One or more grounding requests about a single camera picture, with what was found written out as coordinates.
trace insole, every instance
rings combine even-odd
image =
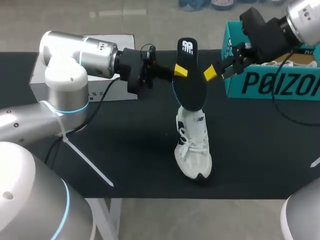
[[[178,41],[172,86],[177,100],[186,110],[196,112],[205,105],[207,82],[198,68],[198,43],[193,38],[184,37]]]

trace white box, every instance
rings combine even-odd
[[[88,35],[87,37],[116,43],[120,51],[124,48],[135,49],[135,39],[133,35]],[[45,70],[46,66],[37,58],[29,83],[37,101],[47,100],[48,98]],[[119,75],[115,74],[112,79],[117,77],[119,77]],[[88,76],[89,102],[99,102],[112,79]],[[136,100],[138,96],[133,93],[128,93],[127,85],[128,83],[126,81],[120,80],[112,84],[104,101]]]

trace teal shoe box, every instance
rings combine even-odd
[[[228,21],[222,59],[233,55],[232,46],[249,42],[242,32],[241,23]],[[299,50],[307,55],[313,54],[313,60],[320,66],[320,45],[316,48],[303,45]],[[275,99],[320,101],[320,67],[283,66],[276,78],[278,67],[250,65],[242,74],[224,80],[226,95],[229,98],[271,99],[272,83],[275,81]]]

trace table leg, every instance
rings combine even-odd
[[[103,240],[119,240],[122,198],[111,199],[110,211],[103,198],[86,198],[85,200],[91,207]]]

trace new balance logo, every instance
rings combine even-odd
[[[193,55],[194,51],[193,51],[193,45],[191,42],[189,41],[182,41],[182,50],[185,51],[188,54]]]

